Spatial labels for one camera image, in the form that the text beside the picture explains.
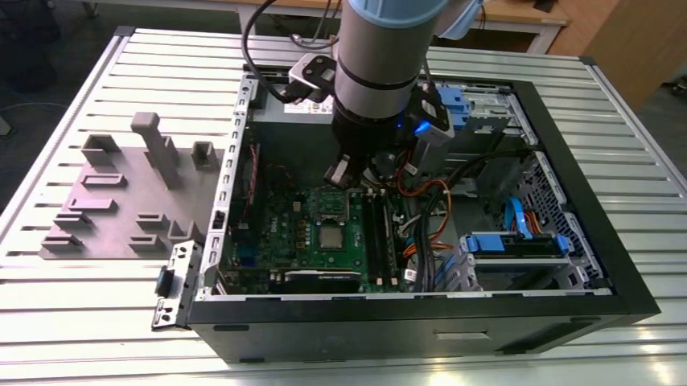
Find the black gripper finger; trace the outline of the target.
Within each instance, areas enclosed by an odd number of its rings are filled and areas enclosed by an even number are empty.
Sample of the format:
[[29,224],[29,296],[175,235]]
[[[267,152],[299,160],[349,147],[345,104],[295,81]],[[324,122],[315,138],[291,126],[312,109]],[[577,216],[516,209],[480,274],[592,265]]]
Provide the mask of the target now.
[[360,160],[340,154],[337,161],[328,167],[324,181],[337,189],[351,189],[360,184]]

